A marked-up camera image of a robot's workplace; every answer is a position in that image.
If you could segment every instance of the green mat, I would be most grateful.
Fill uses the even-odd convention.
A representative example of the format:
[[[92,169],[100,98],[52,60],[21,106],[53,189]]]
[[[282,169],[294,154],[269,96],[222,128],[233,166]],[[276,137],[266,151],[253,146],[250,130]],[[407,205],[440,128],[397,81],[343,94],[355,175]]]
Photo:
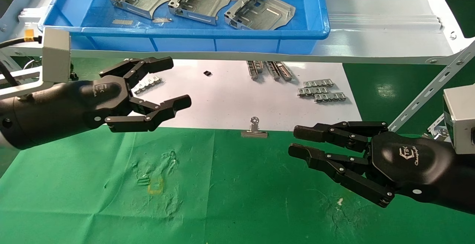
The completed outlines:
[[[292,142],[291,132],[244,139],[239,131],[112,134],[101,127],[31,148],[0,179],[0,243],[447,244],[475,237],[475,215],[402,196],[382,209],[288,156]]]

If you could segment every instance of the robotic hand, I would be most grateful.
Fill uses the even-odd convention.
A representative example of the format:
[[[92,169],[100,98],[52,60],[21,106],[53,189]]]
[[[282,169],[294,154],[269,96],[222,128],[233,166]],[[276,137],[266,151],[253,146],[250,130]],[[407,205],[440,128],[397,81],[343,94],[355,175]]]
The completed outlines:
[[[59,83],[53,87],[0,100],[0,146],[27,149],[96,129],[112,132],[154,131],[177,111],[191,106],[188,95],[154,104],[131,89],[148,73],[173,68],[168,58],[128,59],[99,72],[101,79]],[[132,111],[142,116],[131,116]]]
[[[475,214],[475,190],[470,189],[475,183],[475,156],[456,154],[450,142],[399,136],[388,132],[384,122],[296,126],[294,136],[363,152],[363,158],[348,157],[299,144],[292,144],[288,151],[307,161],[309,168],[383,208],[401,194]]]

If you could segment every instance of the printed logo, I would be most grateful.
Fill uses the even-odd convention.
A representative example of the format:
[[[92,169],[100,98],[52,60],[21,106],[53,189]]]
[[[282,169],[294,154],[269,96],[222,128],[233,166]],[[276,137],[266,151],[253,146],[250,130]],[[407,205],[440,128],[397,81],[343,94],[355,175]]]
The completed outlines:
[[[414,161],[414,165],[418,166],[419,165],[419,151],[415,146],[412,146],[411,149],[407,146],[402,146],[402,148],[399,148],[399,155],[402,158],[405,159],[410,159],[410,158],[416,158],[416,161]]]

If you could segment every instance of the blue plastic tray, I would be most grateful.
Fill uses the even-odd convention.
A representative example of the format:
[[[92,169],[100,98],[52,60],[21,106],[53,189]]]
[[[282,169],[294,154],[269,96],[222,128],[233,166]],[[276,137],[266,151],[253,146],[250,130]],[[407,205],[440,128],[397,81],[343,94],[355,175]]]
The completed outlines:
[[[153,23],[112,6],[109,0],[53,0],[42,26],[71,32],[72,48],[136,52],[259,52],[309,54],[330,32],[325,0],[283,0],[295,6],[295,16],[273,31],[236,30],[224,21],[222,8],[217,26],[174,16],[162,4],[154,17],[172,18]],[[113,24],[116,19],[132,25]]]

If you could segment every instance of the black cable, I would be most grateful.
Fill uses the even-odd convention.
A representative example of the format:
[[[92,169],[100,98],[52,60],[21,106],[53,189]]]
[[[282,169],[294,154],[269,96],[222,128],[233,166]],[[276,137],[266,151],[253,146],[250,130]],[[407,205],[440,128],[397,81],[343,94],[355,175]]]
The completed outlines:
[[[38,43],[41,43],[42,40],[43,40],[43,38],[41,36],[33,38],[33,41],[38,42]],[[17,38],[17,39],[7,40],[5,42],[0,43],[0,48],[4,48],[4,47],[11,46],[11,45],[14,45],[14,44],[19,44],[19,43],[25,43],[25,42],[26,42],[25,38]],[[7,69],[7,67],[1,61],[0,61],[0,75],[5,76],[5,79],[7,80],[7,82],[11,86],[17,86],[18,85],[15,78],[13,78],[10,71]]]

